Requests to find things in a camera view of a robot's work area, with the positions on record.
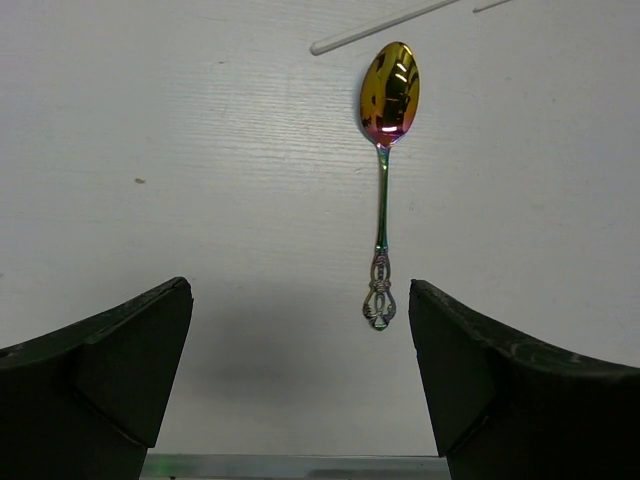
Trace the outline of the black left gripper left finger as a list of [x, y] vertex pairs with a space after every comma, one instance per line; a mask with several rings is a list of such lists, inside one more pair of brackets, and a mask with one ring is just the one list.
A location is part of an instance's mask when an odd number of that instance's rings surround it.
[[2, 349], [4, 479], [137, 479], [193, 310], [170, 279], [105, 312]]

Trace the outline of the gold ornate rainbow spoon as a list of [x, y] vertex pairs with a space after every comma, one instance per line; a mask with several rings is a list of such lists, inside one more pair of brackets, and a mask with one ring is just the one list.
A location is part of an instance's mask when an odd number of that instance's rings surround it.
[[376, 331], [385, 330], [397, 311], [387, 234], [390, 152], [411, 128], [419, 99], [420, 72], [413, 50], [400, 41], [385, 45], [368, 67], [359, 94], [361, 130], [375, 147], [379, 171], [376, 240], [362, 306]]

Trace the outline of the silver chopstick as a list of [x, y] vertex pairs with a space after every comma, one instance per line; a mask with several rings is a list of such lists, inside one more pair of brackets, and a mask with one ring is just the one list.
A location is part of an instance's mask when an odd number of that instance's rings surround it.
[[342, 33], [317, 40], [310, 45], [309, 51], [313, 56], [320, 56], [457, 2], [458, 0], [443, 0], [405, 8]]
[[506, 3], [511, 2], [512, 0], [490, 0], [490, 1], [482, 1], [476, 7], [473, 8], [472, 12], [474, 14], [479, 14], [481, 12], [487, 11], [489, 9], [504, 5]]

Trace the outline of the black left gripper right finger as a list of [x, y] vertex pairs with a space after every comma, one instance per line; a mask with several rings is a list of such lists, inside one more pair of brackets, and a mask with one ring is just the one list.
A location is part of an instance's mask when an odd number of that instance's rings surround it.
[[541, 341], [424, 280], [409, 322], [454, 479], [635, 479], [639, 371]]

